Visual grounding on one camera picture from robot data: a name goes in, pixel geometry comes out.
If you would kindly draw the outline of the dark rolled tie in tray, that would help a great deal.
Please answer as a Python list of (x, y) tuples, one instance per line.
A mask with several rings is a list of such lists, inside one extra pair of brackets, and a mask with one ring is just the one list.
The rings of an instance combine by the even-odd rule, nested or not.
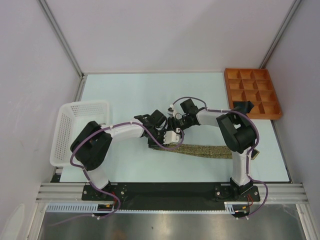
[(249, 114), (255, 105), (251, 101), (234, 101), (233, 110), (243, 114)]

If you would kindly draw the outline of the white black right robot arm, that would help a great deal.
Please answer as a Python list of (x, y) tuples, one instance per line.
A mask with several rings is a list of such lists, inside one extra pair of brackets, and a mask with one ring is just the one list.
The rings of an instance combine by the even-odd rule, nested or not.
[(192, 126), (218, 127), (225, 145), (232, 154), (230, 194), (235, 200), (242, 201), (253, 187), (253, 180), (249, 174), (250, 160), (252, 151), (260, 140), (257, 127), (248, 117), (255, 105), (251, 101), (240, 101), (233, 109), (218, 110), (209, 109), (206, 104), (199, 108), (194, 104), (192, 97), (183, 99), (185, 101), (180, 104), (183, 114), (180, 117), (177, 117), (179, 113), (174, 104), (167, 109), (168, 127), (174, 130), (185, 130)]

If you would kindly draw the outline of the white perforated plastic basket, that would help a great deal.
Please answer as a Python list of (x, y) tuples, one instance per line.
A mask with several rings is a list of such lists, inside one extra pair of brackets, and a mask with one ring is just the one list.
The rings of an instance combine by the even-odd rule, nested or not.
[(54, 167), (70, 166), (71, 144), (91, 121), (106, 125), (110, 122), (110, 104), (106, 100), (66, 103), (59, 109), (50, 153)]

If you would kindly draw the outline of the aluminium front frame rail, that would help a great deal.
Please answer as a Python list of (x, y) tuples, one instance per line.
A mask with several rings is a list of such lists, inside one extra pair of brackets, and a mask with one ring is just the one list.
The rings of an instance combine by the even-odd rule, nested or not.
[(228, 183), (112, 183), (104, 192), (95, 190), (88, 183), (43, 183), (36, 200), (39, 202), (111, 201), (118, 197), (129, 202), (138, 197), (144, 199), (200, 199), (217, 202), (306, 203), (305, 189), (301, 183), (256, 183), (244, 193), (237, 193)]

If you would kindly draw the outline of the olive gold patterned tie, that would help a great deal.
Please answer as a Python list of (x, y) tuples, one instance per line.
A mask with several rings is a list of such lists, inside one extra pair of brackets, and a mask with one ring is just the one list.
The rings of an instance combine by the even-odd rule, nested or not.
[(153, 148), (158, 151), (166, 151), (171, 153), (183, 154), (194, 157), (209, 158), (209, 159), (232, 159), (232, 151), (225, 145), (192, 145), (182, 144), (174, 150), (166, 150), (159, 146)]

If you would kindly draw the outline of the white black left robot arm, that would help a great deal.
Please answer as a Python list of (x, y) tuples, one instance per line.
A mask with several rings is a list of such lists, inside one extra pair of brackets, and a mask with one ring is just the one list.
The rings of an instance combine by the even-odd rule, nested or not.
[(111, 188), (102, 165), (112, 144), (146, 137), (148, 144), (163, 146), (167, 124), (168, 119), (159, 110), (110, 126), (90, 121), (70, 146), (70, 164), (83, 171), (88, 182), (94, 185), (93, 194), (105, 200), (110, 196)]

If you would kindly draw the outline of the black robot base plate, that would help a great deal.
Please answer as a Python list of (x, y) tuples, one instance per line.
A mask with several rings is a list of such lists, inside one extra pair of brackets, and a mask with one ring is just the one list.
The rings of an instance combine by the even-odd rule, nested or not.
[(261, 200), (257, 186), (252, 185), (246, 191), (240, 191), (229, 183), (220, 182), (112, 182), (101, 190), (92, 185), (83, 187), (82, 199), (85, 201), (104, 201), (113, 199), (107, 193), (118, 197), (122, 202), (134, 197), (199, 197), (220, 202), (246, 202)]

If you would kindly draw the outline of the orange compartment tray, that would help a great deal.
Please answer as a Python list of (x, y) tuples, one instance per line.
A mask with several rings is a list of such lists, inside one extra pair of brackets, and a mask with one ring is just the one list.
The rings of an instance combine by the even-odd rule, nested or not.
[(283, 112), (269, 71), (265, 68), (226, 68), (224, 80), (229, 108), (250, 101), (251, 119), (278, 120)]

